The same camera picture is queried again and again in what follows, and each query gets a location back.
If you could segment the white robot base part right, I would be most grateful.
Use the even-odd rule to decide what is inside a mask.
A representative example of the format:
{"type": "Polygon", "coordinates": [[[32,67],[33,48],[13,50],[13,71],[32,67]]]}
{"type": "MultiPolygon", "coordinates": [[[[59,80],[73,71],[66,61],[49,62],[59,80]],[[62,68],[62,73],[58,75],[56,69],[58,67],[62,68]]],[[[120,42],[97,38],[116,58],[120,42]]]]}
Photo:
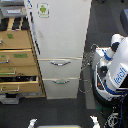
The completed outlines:
{"type": "Polygon", "coordinates": [[[90,118],[92,119],[92,121],[94,123],[93,128],[101,128],[100,127],[100,124],[98,122],[98,117],[96,117],[96,116],[90,116],[90,118]]]}

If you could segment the white robot base part left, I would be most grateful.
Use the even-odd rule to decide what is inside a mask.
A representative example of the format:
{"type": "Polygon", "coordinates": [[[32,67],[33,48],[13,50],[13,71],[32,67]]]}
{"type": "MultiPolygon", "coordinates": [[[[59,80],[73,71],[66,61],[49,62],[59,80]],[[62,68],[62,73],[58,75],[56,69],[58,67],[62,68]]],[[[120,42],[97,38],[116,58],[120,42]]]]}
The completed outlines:
{"type": "Polygon", "coordinates": [[[37,119],[31,119],[29,122],[28,128],[34,128],[35,123],[37,122],[37,119]]]}

